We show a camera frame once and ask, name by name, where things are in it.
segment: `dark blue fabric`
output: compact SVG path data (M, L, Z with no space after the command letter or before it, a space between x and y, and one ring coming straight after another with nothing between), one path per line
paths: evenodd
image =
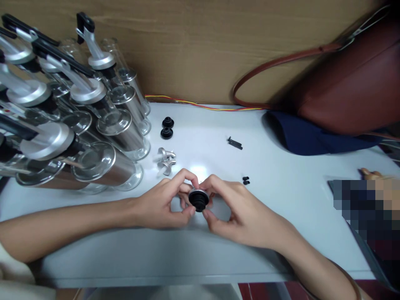
M285 139L285 147L298 155L343 153L366 149L378 145L381 137L361 135L351 137L328 132L300 117L280 111L267 111L270 120L279 123Z

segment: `bag strap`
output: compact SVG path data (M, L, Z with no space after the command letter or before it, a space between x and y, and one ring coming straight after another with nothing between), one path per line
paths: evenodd
M281 65L283 63L291 62L294 60L298 60L301 58L307 58L310 56L314 55L319 55L319 54L324 54L324 53L330 53L330 52L336 52L343 48L343 44L341 43L332 43L332 44L327 44L320 46L318 48L313 48L313 49L308 49L304 51L300 51L291 55L283 56L280 58L276 58L274 60L271 60L269 62L263 63L262 65L259 65L258 67L254 68L251 70L249 73L244 75L234 86L232 89L232 97L234 101L241 105L241 106L246 106L250 108L262 108L262 109L275 109L275 110L281 110L282 108L279 105L271 105L267 103L252 103L252 102L246 102L238 97L236 97L236 93L238 92L238 89L249 79L252 77L256 76L257 74L261 73L262 71L265 71L266 69L272 68L277 65Z

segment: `brown leather bag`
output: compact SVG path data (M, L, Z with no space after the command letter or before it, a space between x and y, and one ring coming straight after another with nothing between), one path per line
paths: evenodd
M236 103L253 108L292 112L321 128L343 135L360 135L400 121L400 19L376 12L344 43L332 43L251 70L233 87ZM278 105L249 103L236 97L251 77L282 63L332 53L299 81Z

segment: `table surface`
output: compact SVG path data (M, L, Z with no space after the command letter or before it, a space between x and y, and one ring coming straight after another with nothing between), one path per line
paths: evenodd
M262 202L292 222L316 249L355 279L373 279L327 185L333 179L359 179L365 167L386 175L400 169L378 147L356 152L298 156L278 142L265 111L216 112L183 104L151 103L150 154L140 163L141 184L129 192L78 196L65 190L20 187L10 179L0 194L0 221L68 205L136 197L160 181L153 157L159 147L173 150L177 164L199 181L210 174L241 181ZM175 121L170 140L160 137L161 122ZM242 143L239 150L229 136ZM179 198L172 210L179 210ZM215 199L212 211L228 220L230 210ZM277 282L291 280L287 263L275 252L234 244L211 234L201 213L183 229L123 229L99 232L74 242L32 265L38 283L58 287L107 287L168 284Z

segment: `cardboard box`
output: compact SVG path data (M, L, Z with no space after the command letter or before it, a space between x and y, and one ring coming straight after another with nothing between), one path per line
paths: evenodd
M87 13L96 37L116 37L147 94L231 103L230 89L268 60L329 43L376 0L3 0L10 13L54 39L76 37ZM265 71L238 97L267 102L313 59Z

